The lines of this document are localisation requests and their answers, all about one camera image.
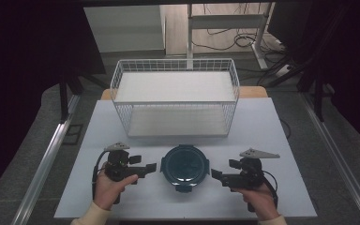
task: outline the wall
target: wall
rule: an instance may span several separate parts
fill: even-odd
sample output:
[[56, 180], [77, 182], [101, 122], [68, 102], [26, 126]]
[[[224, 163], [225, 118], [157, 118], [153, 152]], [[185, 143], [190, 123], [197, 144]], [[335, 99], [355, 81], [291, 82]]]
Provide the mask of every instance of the wall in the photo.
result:
[[101, 53], [163, 50], [159, 6], [86, 7]]

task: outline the sleeve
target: sleeve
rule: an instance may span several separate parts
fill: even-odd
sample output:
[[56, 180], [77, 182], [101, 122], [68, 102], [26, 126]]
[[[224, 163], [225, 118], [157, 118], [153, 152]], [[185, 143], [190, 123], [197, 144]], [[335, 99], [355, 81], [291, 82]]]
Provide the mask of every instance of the sleeve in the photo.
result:
[[110, 211], [101, 209], [92, 202], [86, 213], [82, 217], [72, 220], [71, 225], [103, 225], [109, 215]]
[[260, 221], [260, 225], [286, 225], [285, 217], [279, 216], [274, 219]]

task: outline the floor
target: floor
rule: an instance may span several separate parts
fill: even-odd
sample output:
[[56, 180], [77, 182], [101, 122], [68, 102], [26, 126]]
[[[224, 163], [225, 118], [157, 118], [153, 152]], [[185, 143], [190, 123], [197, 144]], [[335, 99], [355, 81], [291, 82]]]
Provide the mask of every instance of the floor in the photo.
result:
[[[272, 39], [269, 34], [265, 34], [265, 36], [268, 37], [266, 39], [267, 45], [273, 49], [281, 50], [282, 46], [278, 45], [275, 39]], [[167, 55], [150, 52], [103, 54], [102, 58], [107, 74], [95, 76], [109, 83], [116, 62], [121, 58], [184, 57], [181, 52], [174, 51], [174, 49], [181, 49], [181, 47], [173, 46], [172, 48], [173, 54]], [[260, 71], [250, 49], [246, 49], [244, 52], [196, 52], [195, 55], [195, 57], [223, 56], [231, 57], [234, 60], [241, 85], [265, 83], [276, 77], [275, 73]], [[269, 61], [272, 61], [267, 61], [269, 66], [275, 66], [275, 62], [281, 58], [280, 54], [267, 54], [266, 56]], [[283, 124], [284, 132], [289, 136], [289, 145], [318, 214], [318, 217], [314, 218], [287, 218], [288, 224], [360, 224], [360, 210], [354, 201], [354, 197], [345, 185], [323, 138], [303, 104], [301, 94], [295, 87], [298, 79], [299, 77], [293, 77], [276, 87], [267, 88], [268, 96], [273, 99], [279, 118], [286, 123]], [[95, 83], [84, 78], [81, 78], [81, 81], [84, 92], [74, 113], [72, 126], [57, 153], [52, 169], [44, 183], [44, 188], [41, 190], [36, 205], [30, 214], [28, 224], [69, 224], [69, 220], [54, 219], [53, 214], [82, 144], [83, 135], [96, 101], [103, 92], [103, 89]], [[322, 105], [324, 123], [360, 184], [360, 135], [333, 107], [330, 95], [328, 96], [323, 100]], [[59, 120], [59, 92], [58, 87], [55, 86], [44, 93], [42, 107], [33, 126], [0, 180], [0, 224], [9, 224], [16, 215]]]

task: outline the wire mesh basket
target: wire mesh basket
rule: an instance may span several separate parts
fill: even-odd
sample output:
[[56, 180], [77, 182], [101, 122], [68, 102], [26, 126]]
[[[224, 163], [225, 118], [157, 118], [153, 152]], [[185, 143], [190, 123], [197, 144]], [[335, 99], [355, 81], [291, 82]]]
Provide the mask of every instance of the wire mesh basket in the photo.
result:
[[129, 137], [225, 137], [238, 96], [232, 59], [120, 60], [111, 82]]

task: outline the white table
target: white table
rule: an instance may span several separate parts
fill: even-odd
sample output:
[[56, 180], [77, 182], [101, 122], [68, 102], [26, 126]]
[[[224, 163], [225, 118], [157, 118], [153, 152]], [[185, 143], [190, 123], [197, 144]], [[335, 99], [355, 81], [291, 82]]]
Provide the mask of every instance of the white table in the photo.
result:
[[55, 218], [78, 218], [83, 215], [92, 201], [91, 179], [98, 156], [104, 147], [117, 142], [127, 143], [131, 156], [142, 155], [142, 163], [135, 166], [156, 163], [157, 171], [139, 179], [138, 185], [127, 187], [121, 195], [121, 202], [112, 208], [111, 218], [256, 219], [256, 215], [247, 210], [247, 204], [239, 193], [230, 192], [228, 187], [223, 187], [210, 175], [190, 193], [175, 191], [174, 186], [159, 172], [160, 161], [167, 152], [182, 143], [199, 148], [210, 160], [210, 168], [224, 173], [239, 173], [229, 167], [228, 160], [240, 159], [239, 153], [249, 147], [280, 154], [280, 158], [262, 159], [262, 168], [277, 179], [279, 213], [297, 218], [317, 216], [272, 99], [264, 97], [238, 100], [227, 138], [130, 139], [113, 103], [109, 100], [98, 101]]

